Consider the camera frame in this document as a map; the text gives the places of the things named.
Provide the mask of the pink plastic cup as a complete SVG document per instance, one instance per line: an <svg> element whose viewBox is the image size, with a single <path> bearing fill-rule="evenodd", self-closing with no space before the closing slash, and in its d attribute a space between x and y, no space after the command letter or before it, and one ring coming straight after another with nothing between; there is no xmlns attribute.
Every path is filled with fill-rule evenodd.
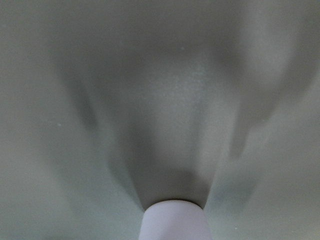
<svg viewBox="0 0 320 240"><path fill-rule="evenodd" d="M166 200L144 212L140 240L211 240L204 210L184 200Z"/></svg>

